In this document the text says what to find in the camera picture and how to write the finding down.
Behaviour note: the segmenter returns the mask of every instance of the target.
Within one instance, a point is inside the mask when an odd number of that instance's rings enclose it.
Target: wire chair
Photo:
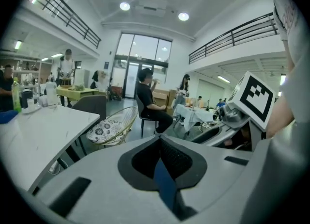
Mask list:
[[[136,107],[122,109],[94,126],[86,137],[97,146],[106,147],[107,145],[121,144],[125,142],[137,115]]]

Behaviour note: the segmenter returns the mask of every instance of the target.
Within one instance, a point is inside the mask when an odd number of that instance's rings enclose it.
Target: black chair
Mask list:
[[[136,101],[137,101],[137,105],[138,105],[138,112],[139,112],[139,117],[141,119],[141,138],[143,138],[143,129],[144,129],[144,121],[153,121],[151,119],[148,118],[144,118],[141,117],[141,113],[144,109],[144,105],[141,102],[140,98],[138,97],[138,95],[136,95]]]
[[[76,104],[72,106],[74,110],[80,110],[88,113],[96,113],[100,115],[98,121],[96,121],[91,127],[89,127],[85,132],[81,135],[87,133],[93,126],[97,125],[102,120],[107,118],[107,98],[103,95],[96,95],[96,96],[84,96],[82,97]],[[81,145],[84,155],[86,156],[86,151],[83,146],[81,136],[78,137],[78,141]]]

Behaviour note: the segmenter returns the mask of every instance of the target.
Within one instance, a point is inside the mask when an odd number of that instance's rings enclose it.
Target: cable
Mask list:
[[[62,160],[62,159],[60,159],[67,167],[69,167],[68,166],[68,164],[64,161],[64,160]],[[50,172],[49,170],[48,170],[48,173],[50,173],[50,174],[52,174],[52,175],[57,175],[59,172],[60,172],[60,164],[58,163],[58,165],[59,165],[59,170],[58,170],[58,172],[57,173],[52,173],[52,172]]]

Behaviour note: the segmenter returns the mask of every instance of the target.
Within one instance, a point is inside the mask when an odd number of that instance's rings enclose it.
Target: green bottle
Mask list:
[[[19,83],[18,78],[14,78],[14,82],[12,85],[12,98],[13,98],[13,107],[14,110],[21,112],[21,106],[19,101]]]

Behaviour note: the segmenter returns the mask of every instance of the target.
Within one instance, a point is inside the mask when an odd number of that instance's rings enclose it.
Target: white table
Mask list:
[[[184,117],[184,128],[186,133],[197,123],[197,122],[213,122],[213,114],[200,109],[198,107],[189,108],[182,104],[178,104],[173,112],[173,116]]]
[[[0,156],[13,182],[32,192],[46,171],[98,114],[57,106],[19,113],[0,125]]]

